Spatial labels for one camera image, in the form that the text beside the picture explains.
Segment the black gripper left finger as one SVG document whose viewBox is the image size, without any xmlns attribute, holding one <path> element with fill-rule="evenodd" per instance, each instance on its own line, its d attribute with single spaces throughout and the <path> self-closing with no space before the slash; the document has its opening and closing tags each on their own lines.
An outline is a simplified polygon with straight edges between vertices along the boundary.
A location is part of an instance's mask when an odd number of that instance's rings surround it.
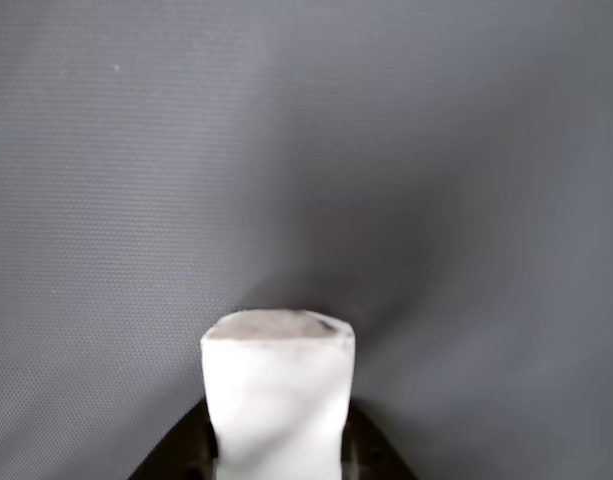
<svg viewBox="0 0 613 480">
<path fill-rule="evenodd" d="M 218 447 L 201 399 L 159 441 L 130 480 L 215 479 Z"/>
</svg>

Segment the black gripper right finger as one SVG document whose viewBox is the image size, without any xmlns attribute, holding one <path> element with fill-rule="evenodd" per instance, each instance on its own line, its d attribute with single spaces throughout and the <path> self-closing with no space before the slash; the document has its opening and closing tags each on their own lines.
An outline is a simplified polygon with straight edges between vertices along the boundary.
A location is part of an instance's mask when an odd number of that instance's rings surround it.
<svg viewBox="0 0 613 480">
<path fill-rule="evenodd" d="M 356 397 L 350 400 L 343 430 L 341 467 L 343 480 L 417 479 Z"/>
</svg>

